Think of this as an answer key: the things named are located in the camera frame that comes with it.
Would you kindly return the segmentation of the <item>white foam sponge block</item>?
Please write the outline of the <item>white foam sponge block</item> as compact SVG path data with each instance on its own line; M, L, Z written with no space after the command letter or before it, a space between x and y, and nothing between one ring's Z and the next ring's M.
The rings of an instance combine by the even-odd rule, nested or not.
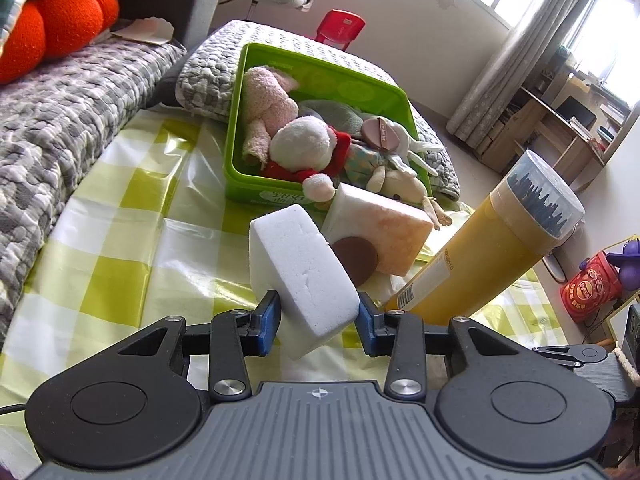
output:
M248 261L254 295L279 295L278 338L290 358L306 356L356 320L357 289L302 206L250 222Z

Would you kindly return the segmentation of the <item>pink plush towel toy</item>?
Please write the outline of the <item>pink plush towel toy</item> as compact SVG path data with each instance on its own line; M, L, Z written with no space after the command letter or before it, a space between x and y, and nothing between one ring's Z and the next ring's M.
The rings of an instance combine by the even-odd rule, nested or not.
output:
M264 169L274 135L298 116L290 92L298 88L290 75L270 66L249 68L242 78L241 120L245 139L242 157Z

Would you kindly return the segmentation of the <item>brown round pad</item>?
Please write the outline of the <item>brown round pad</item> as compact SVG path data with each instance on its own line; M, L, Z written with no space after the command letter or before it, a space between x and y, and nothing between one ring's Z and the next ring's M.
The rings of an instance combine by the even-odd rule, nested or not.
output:
M331 248L356 287L363 285L378 267L378 252L365 238L344 237L332 243Z

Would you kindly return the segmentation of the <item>yellow pencil tube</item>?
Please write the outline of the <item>yellow pencil tube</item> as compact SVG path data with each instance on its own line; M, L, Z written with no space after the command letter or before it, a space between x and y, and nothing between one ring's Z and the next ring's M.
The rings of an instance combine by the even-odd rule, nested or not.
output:
M527 151L385 309L433 325L470 316L565 242L584 215L570 186Z

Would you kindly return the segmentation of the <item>purple toy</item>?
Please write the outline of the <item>purple toy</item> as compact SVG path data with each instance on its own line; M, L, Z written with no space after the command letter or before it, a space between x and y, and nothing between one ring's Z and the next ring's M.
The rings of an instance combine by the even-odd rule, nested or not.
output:
M610 248L623 245L620 252L610 252ZM639 237L637 235L625 238L600 251L610 266L617 269L618 280L623 289L637 290L639 288Z

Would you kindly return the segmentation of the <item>white rabbit doll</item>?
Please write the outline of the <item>white rabbit doll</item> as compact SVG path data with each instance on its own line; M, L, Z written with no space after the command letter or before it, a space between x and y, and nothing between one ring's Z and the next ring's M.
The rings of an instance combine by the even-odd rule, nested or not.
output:
M436 177L437 171L422 154L441 151L436 144L413 139L398 122L365 114L359 132L352 136L342 178L358 188L421 208L439 230L451 226L452 219L428 194L411 164Z

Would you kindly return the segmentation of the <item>white red santa plush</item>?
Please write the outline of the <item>white red santa plush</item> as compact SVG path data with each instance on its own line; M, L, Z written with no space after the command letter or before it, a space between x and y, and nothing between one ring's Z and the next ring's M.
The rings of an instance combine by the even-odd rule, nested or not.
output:
M307 200L325 203L334 197L334 179L344 168L351 145L348 133L314 116L299 117L271 139L262 174L299 182Z

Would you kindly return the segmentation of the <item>grey cloth in bin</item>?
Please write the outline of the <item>grey cloth in bin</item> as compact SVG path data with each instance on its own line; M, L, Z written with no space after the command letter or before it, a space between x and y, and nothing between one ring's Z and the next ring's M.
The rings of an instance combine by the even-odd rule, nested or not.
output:
M298 103L298 116L322 119L337 131L360 136L363 119L353 107L330 100L306 100Z

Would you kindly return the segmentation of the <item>wooden desk shelf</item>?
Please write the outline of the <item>wooden desk shelf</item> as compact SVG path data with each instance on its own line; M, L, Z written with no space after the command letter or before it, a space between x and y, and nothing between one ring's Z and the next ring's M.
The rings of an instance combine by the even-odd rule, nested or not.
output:
M582 170L600 170L639 117L593 76L577 69L574 56L559 47L545 66L528 76L476 149L499 174L527 150L536 151L567 182Z

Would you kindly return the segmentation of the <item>grey quilted ottoman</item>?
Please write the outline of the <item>grey quilted ottoman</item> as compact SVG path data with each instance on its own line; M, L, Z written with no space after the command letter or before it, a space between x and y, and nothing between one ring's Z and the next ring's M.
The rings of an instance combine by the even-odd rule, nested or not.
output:
M446 148L385 70L292 32L246 21L231 21L205 39L183 65L176 83L176 98L181 106L228 125L224 148L227 197L273 206L306 203L299 183L264 178L242 159L242 78L249 68L264 65L297 81L298 88L292 92L296 101L348 104L362 112L390 118L416 140L435 144L439 152L422 156L435 170L432 176L417 162L412 166L429 190L452 200L460 198L459 179Z

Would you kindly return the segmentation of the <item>green plastic bin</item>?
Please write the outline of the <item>green plastic bin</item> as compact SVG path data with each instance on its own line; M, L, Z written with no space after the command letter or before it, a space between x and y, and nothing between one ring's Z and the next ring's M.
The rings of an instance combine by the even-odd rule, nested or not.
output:
M302 104L304 110L318 112L321 117L328 118L338 130L355 130L352 116L347 113L351 108L358 114L391 119L405 127L413 139L419 137L410 103L401 88L318 56L252 42L241 50L224 147L226 195L230 200L276 206L294 203L310 205L310 201L303 198L299 183L263 177L256 168L242 161L245 138L240 123L241 98L244 94L242 77L247 70L256 66L276 68L293 77L299 83L299 87L292 91L294 101Z

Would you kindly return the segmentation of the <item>white paper on sofa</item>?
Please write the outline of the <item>white paper on sofa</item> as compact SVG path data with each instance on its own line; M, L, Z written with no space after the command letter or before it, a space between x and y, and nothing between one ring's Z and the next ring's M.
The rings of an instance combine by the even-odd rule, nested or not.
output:
M113 35L129 41L142 42L161 46L168 44L174 36L175 27L163 18L140 18L119 30Z

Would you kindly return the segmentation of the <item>red plastic child chair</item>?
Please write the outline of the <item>red plastic child chair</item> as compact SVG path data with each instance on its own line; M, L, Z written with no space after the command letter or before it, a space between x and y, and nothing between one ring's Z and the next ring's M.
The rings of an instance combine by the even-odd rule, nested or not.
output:
M332 9L322 18L314 40L319 44L327 44L346 51L366 24L367 22L358 14Z

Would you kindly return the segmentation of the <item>orange carrot plush cushion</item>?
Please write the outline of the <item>orange carrot plush cushion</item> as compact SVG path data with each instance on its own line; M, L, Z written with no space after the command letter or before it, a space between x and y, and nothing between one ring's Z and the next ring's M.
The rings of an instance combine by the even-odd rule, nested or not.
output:
M26 0L1 50L1 83L88 46L115 24L118 14L117 0Z

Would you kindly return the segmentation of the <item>grey window curtain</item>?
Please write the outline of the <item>grey window curtain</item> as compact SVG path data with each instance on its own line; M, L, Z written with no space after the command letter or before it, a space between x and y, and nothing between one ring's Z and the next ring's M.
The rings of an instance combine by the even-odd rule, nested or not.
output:
M509 32L449 118L447 131L475 150L525 79L548 62L590 0L541 0Z

